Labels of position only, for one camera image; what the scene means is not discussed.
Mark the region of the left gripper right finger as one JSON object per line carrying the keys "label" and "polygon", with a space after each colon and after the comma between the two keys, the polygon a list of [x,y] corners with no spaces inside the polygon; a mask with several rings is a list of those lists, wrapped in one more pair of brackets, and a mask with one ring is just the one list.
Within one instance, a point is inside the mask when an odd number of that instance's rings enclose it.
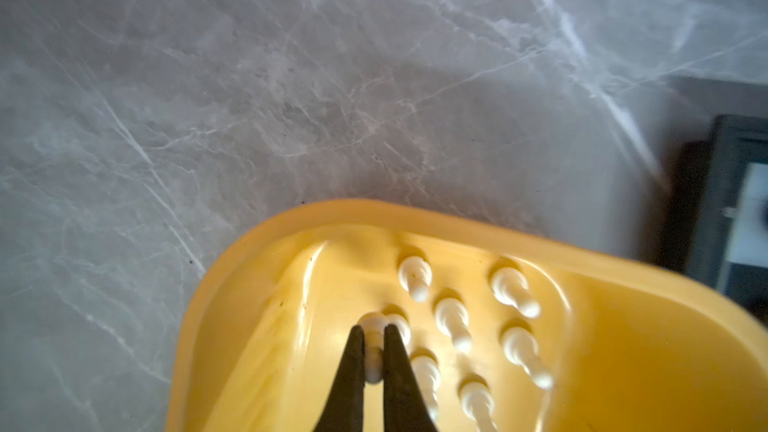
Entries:
{"label": "left gripper right finger", "polygon": [[384,330],[383,421],[386,432],[436,432],[419,390],[400,331],[394,324]]}

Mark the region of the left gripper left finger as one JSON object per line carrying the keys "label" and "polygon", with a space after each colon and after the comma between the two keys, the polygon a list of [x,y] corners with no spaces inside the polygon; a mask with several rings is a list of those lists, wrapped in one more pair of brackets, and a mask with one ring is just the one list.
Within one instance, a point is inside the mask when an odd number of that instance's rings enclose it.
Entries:
{"label": "left gripper left finger", "polygon": [[314,431],[361,432],[365,383],[365,337],[362,327],[355,325]]}

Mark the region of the white pawn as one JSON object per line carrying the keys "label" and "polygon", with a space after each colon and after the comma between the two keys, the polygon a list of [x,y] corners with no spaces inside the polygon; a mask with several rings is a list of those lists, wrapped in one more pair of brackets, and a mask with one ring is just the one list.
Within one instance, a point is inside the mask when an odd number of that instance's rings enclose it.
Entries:
{"label": "white pawn", "polygon": [[528,280],[519,269],[497,269],[491,274],[490,288],[497,301],[514,307],[525,318],[535,319],[540,316],[541,304],[533,297]]}
{"label": "white pawn", "polygon": [[531,332],[522,327],[508,328],[502,334],[501,346],[507,360],[521,367],[538,388],[550,390],[554,386],[553,375],[543,363]]}
{"label": "white pawn", "polygon": [[398,279],[403,289],[416,302],[425,302],[432,283],[432,269],[420,256],[405,258],[398,268]]}
{"label": "white pawn", "polygon": [[489,388],[483,382],[466,382],[459,390],[463,412],[471,418],[478,432],[497,432],[492,414],[495,402]]}
{"label": "white pawn", "polygon": [[473,339],[469,332],[469,313],[466,306],[456,298],[446,297],[435,306],[435,320],[438,329],[448,336],[460,353],[472,350]]}
{"label": "white pawn", "polygon": [[437,392],[441,384],[438,364],[431,356],[419,355],[411,358],[411,366],[429,417],[436,422],[439,416]]}
{"label": "white pawn", "polygon": [[403,314],[371,312],[363,315],[358,321],[364,334],[364,373],[368,384],[377,384],[383,378],[384,331],[390,324],[398,328],[403,344],[408,346],[412,332]]}

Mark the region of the black white chess board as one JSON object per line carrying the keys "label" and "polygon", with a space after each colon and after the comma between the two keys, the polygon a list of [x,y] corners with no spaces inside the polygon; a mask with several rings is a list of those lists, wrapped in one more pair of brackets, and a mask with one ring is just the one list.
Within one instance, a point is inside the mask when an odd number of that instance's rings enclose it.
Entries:
{"label": "black white chess board", "polygon": [[718,116],[686,143],[656,262],[767,321],[767,121]]}

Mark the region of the yellow plastic tray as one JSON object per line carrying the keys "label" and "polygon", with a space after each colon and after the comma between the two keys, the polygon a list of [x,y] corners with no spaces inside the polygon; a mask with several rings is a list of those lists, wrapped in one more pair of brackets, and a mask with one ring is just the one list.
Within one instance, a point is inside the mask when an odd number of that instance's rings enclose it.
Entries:
{"label": "yellow plastic tray", "polygon": [[[398,279],[420,256],[425,302]],[[519,269],[539,301],[529,319],[500,303],[491,274]],[[446,297],[469,313],[468,354],[437,327]],[[182,321],[170,431],[309,431],[351,328],[403,314],[410,353],[441,374],[442,431],[472,431],[459,390],[485,383],[501,431],[763,431],[767,332],[692,280],[488,224],[370,200],[304,205],[239,238],[202,279]],[[527,329],[554,378],[538,388],[501,346]]]}

